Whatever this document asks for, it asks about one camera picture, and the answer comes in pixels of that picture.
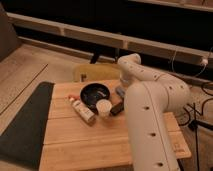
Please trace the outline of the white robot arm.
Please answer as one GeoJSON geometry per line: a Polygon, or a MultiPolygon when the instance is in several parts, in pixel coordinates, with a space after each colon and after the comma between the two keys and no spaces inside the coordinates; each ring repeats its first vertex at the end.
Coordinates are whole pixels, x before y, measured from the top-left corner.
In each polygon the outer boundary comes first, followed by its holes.
{"type": "Polygon", "coordinates": [[[134,171],[180,171],[163,114],[190,99],[188,85],[158,69],[143,66],[139,54],[122,56],[120,80],[134,171]]]}

